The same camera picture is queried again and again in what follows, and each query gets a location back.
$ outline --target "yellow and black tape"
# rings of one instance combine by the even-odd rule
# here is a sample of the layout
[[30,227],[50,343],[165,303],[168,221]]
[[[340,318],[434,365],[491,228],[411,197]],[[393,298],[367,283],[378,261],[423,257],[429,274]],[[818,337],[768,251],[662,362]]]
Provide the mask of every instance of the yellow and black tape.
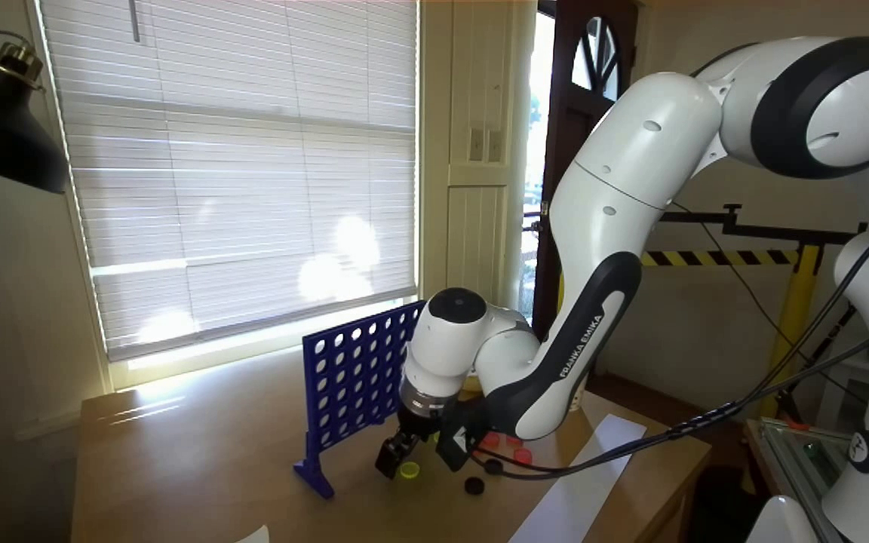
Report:
[[797,251],[646,251],[646,269],[665,265],[794,265]]

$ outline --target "black cable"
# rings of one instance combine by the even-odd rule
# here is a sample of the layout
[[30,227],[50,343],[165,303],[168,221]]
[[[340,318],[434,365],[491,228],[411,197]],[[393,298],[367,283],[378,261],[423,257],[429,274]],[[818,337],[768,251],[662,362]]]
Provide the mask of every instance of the black cable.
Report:
[[505,464],[517,464],[517,466],[523,466],[523,471],[553,471],[553,466],[547,466],[547,464],[524,464],[524,462],[517,462],[517,458],[511,458],[511,454],[500,454],[500,453],[496,453],[496,450],[487,450],[487,446],[473,446],[473,453],[483,453],[483,454],[489,454],[489,462],[505,462]]
[[[711,228],[706,223],[699,223],[699,228],[706,232],[706,238],[715,245],[715,251],[724,252],[724,245],[711,236]],[[808,359],[784,332],[781,325],[775,323],[775,317],[766,310],[766,303],[759,301],[759,294],[755,293],[755,285],[740,274],[740,269],[729,261],[729,272],[733,278],[740,279],[740,285],[746,288],[746,294],[755,301],[757,312],[766,318],[766,325],[789,343],[789,350],[797,350],[802,359]]]
[[822,374],[822,380],[826,380],[830,386],[842,390],[855,403],[865,408],[865,398],[857,394],[851,386],[838,383],[833,374]]
[[[855,259],[855,265],[845,272],[845,278],[836,283],[836,288],[830,293],[830,298],[826,298],[830,308],[836,303],[836,298],[842,298],[842,293],[851,285],[851,279],[857,278],[857,272],[864,269],[865,259],[869,259],[869,245],[865,245],[865,251]],[[768,383],[775,380],[775,374],[781,370],[781,365],[775,365],[775,367],[766,370],[766,376],[763,376],[749,394],[741,394],[740,401],[726,401],[726,403],[722,403],[722,408],[704,411],[704,414],[696,414],[696,416],[691,416],[691,418],[685,418],[685,423],[678,423],[678,424],[673,424],[673,429],[668,429],[668,430],[662,430],[662,435],[649,435],[649,436],[641,436],[641,440],[629,440],[629,442],[612,446],[612,450],[606,450],[606,453],[600,453],[600,454],[594,454],[594,458],[587,458],[587,462],[566,464],[566,466],[539,466],[539,464],[530,464],[530,471],[538,471],[538,472],[512,472],[512,471],[497,466],[496,472],[497,472],[497,475],[512,475],[512,480],[554,480],[554,475],[566,475],[566,472],[587,471],[587,466],[594,466],[594,464],[606,464],[606,462],[612,462],[612,458],[635,454],[635,453],[649,450],[649,446],[659,446],[659,442],[669,442],[669,440],[696,435],[696,430],[704,430],[704,429],[711,429],[711,424],[719,424],[719,423],[733,418],[735,414],[741,414],[749,403],[759,401],[763,394],[775,394],[775,391],[781,391],[781,390],[805,380],[805,376],[825,374],[825,370],[836,367],[838,362],[845,362],[845,359],[851,359],[851,356],[857,356],[857,353],[864,353],[864,350],[869,350],[869,337],[864,337],[857,348],[851,348],[851,350],[845,350],[845,353],[838,353],[838,356],[833,356],[833,359],[826,359],[826,362],[818,362],[818,365],[811,365],[811,367],[802,367],[802,370],[797,370],[794,376],[768,386]]]
[[[842,312],[842,317],[836,318],[836,325],[825,336],[825,342],[816,348],[816,353],[808,356],[808,362],[805,362],[802,367],[811,367],[811,365],[818,365],[818,362],[825,359],[825,353],[826,353],[826,350],[833,348],[833,342],[845,332],[845,325],[855,318],[855,312],[857,312],[857,308],[847,303],[845,312]],[[822,374],[822,376],[825,376],[830,386],[842,390],[851,401],[865,403],[865,398],[855,394],[851,386],[833,380],[830,374]],[[781,398],[794,398],[794,391],[797,391],[799,383],[781,390],[781,391],[777,391],[777,401],[781,401]]]

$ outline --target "wooden table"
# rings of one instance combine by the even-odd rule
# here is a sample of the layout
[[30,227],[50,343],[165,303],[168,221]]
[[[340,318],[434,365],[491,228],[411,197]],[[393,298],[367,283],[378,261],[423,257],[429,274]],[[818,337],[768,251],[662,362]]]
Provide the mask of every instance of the wooden table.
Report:
[[[268,524],[272,540],[508,540],[548,481],[496,480],[467,462],[451,472],[415,450],[423,475],[382,480],[373,471],[390,424],[359,430],[322,454],[335,501],[294,472],[305,446],[301,367],[248,362],[181,383],[85,401],[73,540],[232,543]],[[596,414],[662,430],[659,423],[582,391]],[[535,462],[566,462],[592,429],[577,411],[561,430],[535,442]],[[677,440],[632,458],[587,540],[678,540],[691,488],[710,446]],[[487,480],[466,494],[466,475]]]

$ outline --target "white blinds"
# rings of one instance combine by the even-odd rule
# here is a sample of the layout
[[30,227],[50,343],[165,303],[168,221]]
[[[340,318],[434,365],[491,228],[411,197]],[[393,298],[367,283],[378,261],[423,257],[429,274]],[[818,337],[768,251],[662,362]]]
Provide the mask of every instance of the white blinds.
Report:
[[113,359],[413,293],[413,0],[39,0]]

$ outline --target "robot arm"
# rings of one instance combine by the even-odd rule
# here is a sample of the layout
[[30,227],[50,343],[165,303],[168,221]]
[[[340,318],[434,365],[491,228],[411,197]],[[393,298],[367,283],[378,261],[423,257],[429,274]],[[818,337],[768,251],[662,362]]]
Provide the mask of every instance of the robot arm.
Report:
[[[715,129],[719,99],[673,72],[644,78],[594,125],[548,211],[563,310],[544,343],[518,317],[489,310],[467,288],[432,298],[403,362],[401,403],[423,418],[442,414],[439,453],[452,466],[487,430],[538,440],[558,429],[594,350],[637,293],[649,228],[694,174]],[[452,401],[472,367],[483,398]]]
[[[696,75],[662,72],[624,90],[548,207],[563,269],[563,303],[548,337],[538,343],[517,312],[467,288],[434,294],[403,362],[401,423],[439,430],[437,450],[452,466],[487,430],[524,440],[554,430],[637,293],[649,228],[687,178],[724,157],[788,178],[857,174],[869,185],[869,38],[759,43]],[[869,285],[851,298],[869,318]],[[459,401],[472,367],[483,398]],[[838,491],[833,510],[851,517],[847,530],[869,528],[859,512],[869,475],[845,480],[864,501]]]

